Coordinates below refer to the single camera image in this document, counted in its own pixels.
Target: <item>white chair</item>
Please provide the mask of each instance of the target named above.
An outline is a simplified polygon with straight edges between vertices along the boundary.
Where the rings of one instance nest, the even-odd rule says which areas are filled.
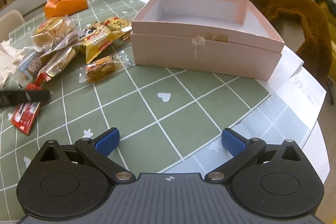
[[[8,35],[11,31],[24,24],[25,20],[21,13],[17,10],[12,10],[0,18],[0,42],[8,40]]]

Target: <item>red snack package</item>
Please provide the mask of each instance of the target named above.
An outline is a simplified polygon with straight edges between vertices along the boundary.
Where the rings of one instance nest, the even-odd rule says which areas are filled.
[[[27,90],[42,90],[39,86],[28,84]],[[21,104],[12,118],[12,124],[21,130],[24,134],[28,135],[29,131],[40,109],[41,102]]]

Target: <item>bread package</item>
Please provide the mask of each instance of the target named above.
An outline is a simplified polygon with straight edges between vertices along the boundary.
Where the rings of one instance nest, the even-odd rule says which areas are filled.
[[[121,31],[111,32],[108,27],[100,23],[95,23],[87,28],[78,38],[84,48],[86,63],[92,62],[98,54],[122,34]]]
[[[79,82],[98,82],[131,64],[132,61],[125,50],[121,50],[82,67],[79,73]]]
[[[74,28],[75,24],[71,18],[51,17],[37,27],[31,36],[32,45],[25,48],[32,48],[39,52],[51,49],[59,44]]]
[[[130,39],[132,32],[132,25],[129,21],[119,18],[119,17],[110,17],[104,21],[104,25],[107,26],[112,32],[121,31],[123,32],[120,39],[126,41]]]

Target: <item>chair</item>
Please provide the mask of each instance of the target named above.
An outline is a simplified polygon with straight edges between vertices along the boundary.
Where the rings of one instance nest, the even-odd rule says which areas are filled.
[[[302,26],[303,37],[302,33],[297,33],[295,38],[301,41],[304,39],[304,41],[302,45],[300,45],[301,41],[296,42],[298,44],[296,54],[304,61],[304,68],[323,87],[327,87],[332,50],[327,18],[320,7],[313,0],[250,1],[273,24],[280,17],[295,19],[299,22]]]
[[[25,20],[21,13],[17,10],[12,10],[0,18],[0,42],[8,40],[8,35],[11,31],[24,24]]]

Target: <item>white heart pattern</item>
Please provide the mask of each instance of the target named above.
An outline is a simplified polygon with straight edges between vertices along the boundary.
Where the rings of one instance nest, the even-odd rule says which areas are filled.
[[[91,138],[91,136],[93,136],[93,133],[91,132],[91,128],[89,128],[89,130],[84,130],[83,133],[84,135],[82,138]]]
[[[223,150],[222,143],[220,143],[218,140],[212,142],[209,146],[209,150],[215,150],[218,153],[220,150]]]
[[[158,93],[157,96],[159,98],[161,98],[162,101],[164,101],[165,103],[167,103],[170,100],[171,94],[170,93],[161,92],[161,93]]]
[[[30,163],[31,163],[32,160],[30,158],[27,158],[26,156],[24,156],[23,157],[23,161],[26,164],[26,168],[28,168],[28,166],[30,165]]]

